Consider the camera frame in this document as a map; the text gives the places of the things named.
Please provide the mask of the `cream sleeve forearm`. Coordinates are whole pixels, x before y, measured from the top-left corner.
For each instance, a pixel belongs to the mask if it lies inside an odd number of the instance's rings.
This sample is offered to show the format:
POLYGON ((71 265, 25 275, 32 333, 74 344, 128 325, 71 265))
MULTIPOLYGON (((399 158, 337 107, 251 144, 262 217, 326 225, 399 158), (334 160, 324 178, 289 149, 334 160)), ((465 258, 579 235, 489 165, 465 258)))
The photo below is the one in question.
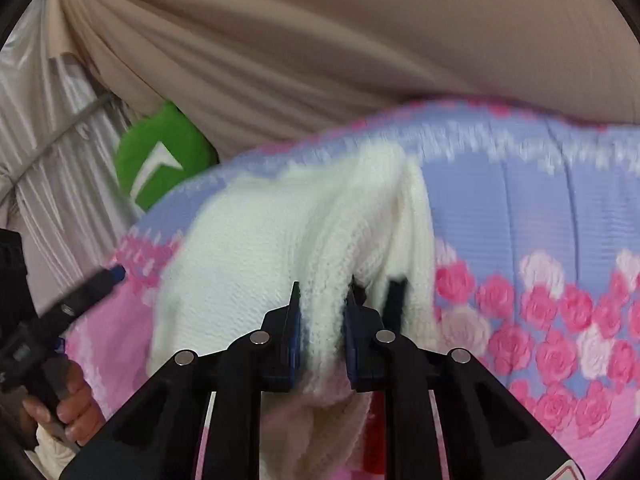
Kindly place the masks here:
POLYGON ((76 452, 60 439, 51 436, 43 426, 36 431, 37 445, 30 459, 40 472, 51 480, 58 480, 62 471, 75 458, 76 452))

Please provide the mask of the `person's left hand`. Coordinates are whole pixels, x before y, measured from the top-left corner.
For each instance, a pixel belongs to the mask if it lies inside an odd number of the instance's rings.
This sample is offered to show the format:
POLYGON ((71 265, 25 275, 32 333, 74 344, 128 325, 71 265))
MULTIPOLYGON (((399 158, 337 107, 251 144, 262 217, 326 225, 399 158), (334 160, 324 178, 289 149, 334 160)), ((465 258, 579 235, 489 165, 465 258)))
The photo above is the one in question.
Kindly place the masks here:
POLYGON ((84 372, 74 361, 67 370, 66 388, 68 396, 56 407, 56 416, 65 426, 67 439, 86 445, 104 426, 105 417, 84 372))

